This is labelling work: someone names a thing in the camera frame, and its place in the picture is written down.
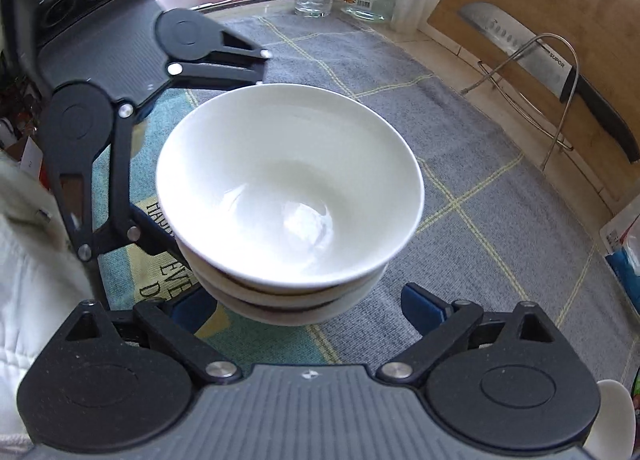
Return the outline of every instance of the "white cloth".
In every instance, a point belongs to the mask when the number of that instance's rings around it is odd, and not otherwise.
[[[15,405],[20,380],[78,302],[91,297],[53,196],[0,151],[0,459],[31,446]]]

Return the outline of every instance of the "tiled countertop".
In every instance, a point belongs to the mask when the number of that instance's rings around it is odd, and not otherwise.
[[[208,16],[214,20],[242,18],[277,14],[292,9],[292,0],[279,0],[228,8],[212,12]],[[439,42],[436,42],[422,32],[407,35],[393,32],[384,25],[372,24],[372,27],[402,47],[415,60],[433,70],[454,90],[462,90],[481,77],[476,66],[478,60],[464,48],[453,43],[448,45],[446,39],[438,37]],[[537,166],[542,163],[551,140],[520,117],[490,83],[482,84],[471,91],[466,98],[485,115],[500,124],[532,163]],[[551,125],[548,124],[548,126],[549,130],[553,131]],[[560,152],[558,148],[554,150],[546,166],[545,175],[574,211],[586,231],[599,244],[600,250],[604,252],[598,232],[611,219],[612,212],[604,200],[607,196],[602,183],[577,153]]]

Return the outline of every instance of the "bowl rim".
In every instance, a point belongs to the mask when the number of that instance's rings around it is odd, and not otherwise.
[[[210,103],[212,103],[215,100],[219,100],[220,97],[223,96],[229,96],[229,95],[234,95],[234,94],[241,94],[241,93],[246,93],[247,90],[255,90],[257,87],[260,88],[304,88],[306,90],[308,90],[309,93],[321,93],[321,94],[331,94],[334,96],[338,96],[344,100],[347,100],[351,103],[353,103],[354,105],[356,105],[358,108],[363,108],[364,110],[368,110],[368,112],[370,114],[373,114],[373,116],[376,117],[378,122],[382,122],[389,130],[391,130],[391,133],[393,136],[395,136],[395,138],[398,140],[398,142],[400,143],[400,146],[404,148],[404,150],[408,153],[408,155],[410,156],[411,161],[414,164],[414,171],[415,171],[415,175],[417,176],[418,182],[419,182],[419,208],[417,209],[416,215],[415,215],[415,219],[414,222],[412,223],[411,226],[411,230],[407,231],[406,235],[404,236],[404,238],[401,239],[401,241],[399,241],[399,243],[397,245],[395,245],[389,252],[387,252],[384,256],[382,256],[380,259],[376,260],[375,262],[371,262],[370,265],[367,266],[359,266],[359,267],[353,267],[350,269],[350,273],[349,274],[323,274],[323,275],[318,275],[317,279],[313,279],[308,278],[308,279],[301,279],[301,280],[286,280],[286,279],[279,279],[279,280],[275,280],[273,278],[261,278],[260,276],[257,276],[255,274],[251,274],[251,273],[247,273],[247,272],[243,272],[242,270],[239,270],[237,268],[234,268],[232,266],[228,266],[225,265],[225,263],[220,262],[219,260],[216,260],[214,257],[209,256],[206,252],[203,252],[203,250],[201,249],[197,249],[195,246],[192,246],[190,243],[188,242],[188,238],[184,237],[184,234],[175,226],[174,223],[172,223],[171,220],[171,214],[169,212],[167,212],[167,210],[165,209],[165,205],[162,202],[162,192],[161,192],[161,187],[159,186],[159,182],[160,182],[160,173],[159,170],[161,168],[161,164],[163,162],[164,159],[166,159],[167,157],[166,152],[168,151],[167,148],[167,142],[171,139],[172,136],[174,136],[174,133],[176,133],[176,131],[178,130],[178,127],[184,123],[187,122],[187,119],[194,117],[194,116],[198,116],[201,115],[201,112],[204,110],[207,110],[208,108],[210,108]],[[420,223],[420,220],[422,219],[422,212],[424,210],[424,179],[422,176],[422,170],[420,169],[420,165],[418,164],[418,161],[416,159],[416,156],[414,154],[414,152],[411,150],[411,148],[409,147],[409,145],[407,144],[407,142],[404,140],[404,138],[402,138],[402,135],[400,135],[400,133],[398,133],[398,130],[396,130],[389,122],[387,122],[382,116],[380,116],[379,114],[377,114],[374,110],[372,110],[371,108],[369,108],[368,106],[362,104],[359,101],[355,101],[354,99],[351,99],[345,95],[339,94],[337,92],[334,92],[332,90],[326,90],[325,88],[320,88],[320,87],[316,87],[316,86],[310,86],[310,85],[300,85],[300,84],[289,84],[289,83],[271,83],[271,84],[260,84],[260,85],[252,85],[252,86],[248,86],[248,87],[243,87],[243,88],[236,88],[235,90],[230,90],[227,92],[224,92],[220,95],[217,95],[216,97],[213,97],[207,101],[205,101],[204,103],[200,104],[199,106],[197,106],[195,109],[193,109],[190,113],[188,113],[185,117],[182,118],[182,120],[180,120],[180,122],[174,127],[174,129],[172,130],[172,132],[169,134],[169,136],[167,137],[166,141],[164,142],[164,144],[162,145],[162,149],[160,150],[159,156],[158,156],[158,162],[156,164],[156,195],[158,196],[158,203],[160,205],[160,209],[162,211],[162,214],[164,215],[164,219],[167,221],[167,223],[169,224],[169,226],[172,228],[172,231],[174,232],[174,235],[179,238],[182,242],[184,242],[195,254],[197,254],[199,257],[201,257],[203,260],[205,260],[206,262],[210,263],[212,266],[214,266],[215,268],[218,268],[219,270],[231,275],[231,276],[236,276],[238,278],[241,278],[243,280],[247,280],[247,281],[253,281],[255,283],[261,283],[264,285],[269,285],[269,286],[276,286],[279,288],[296,288],[296,289],[304,289],[305,287],[308,288],[319,288],[322,286],[332,286],[334,284],[337,283],[345,283],[347,281],[352,281],[352,280],[356,280],[356,278],[359,278],[361,276],[364,276],[366,274],[370,274],[372,273],[374,270],[377,270],[378,268],[380,268],[381,266],[383,266],[385,263],[388,263],[391,259],[393,259],[395,256],[398,255],[398,253],[404,249],[404,247],[407,245],[407,243],[411,240],[411,238],[415,235],[415,231]]]

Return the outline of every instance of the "metal screw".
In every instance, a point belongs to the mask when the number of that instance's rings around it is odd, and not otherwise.
[[[118,109],[118,116],[122,117],[123,119],[130,117],[132,114],[133,114],[133,106],[129,103],[123,104]]]
[[[214,361],[207,364],[205,368],[207,375],[211,377],[217,377],[219,379],[226,379],[236,374],[238,367],[230,363],[229,361]]]
[[[319,376],[320,374],[315,370],[307,370],[306,372],[302,372],[302,378],[306,380],[313,380]]]
[[[83,262],[88,262],[91,259],[91,247],[87,244],[82,244],[78,249],[78,258]]]
[[[171,63],[166,71],[169,72],[169,75],[180,75],[182,73],[182,65],[180,63]]]
[[[142,234],[140,228],[133,225],[127,231],[127,238],[130,242],[136,242],[140,239],[140,234]]]
[[[405,363],[387,363],[382,366],[382,373],[392,379],[406,379],[414,372],[414,369]]]

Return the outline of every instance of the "knife blade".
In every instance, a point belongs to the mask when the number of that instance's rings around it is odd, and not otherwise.
[[[458,15],[509,56],[536,37],[526,26],[493,3],[467,3],[460,8]],[[568,101],[574,85],[575,68],[548,44],[539,40],[516,62],[561,103]],[[578,77],[576,94],[582,97],[600,126],[622,148],[629,162],[640,160],[638,142],[625,120],[582,75]]]

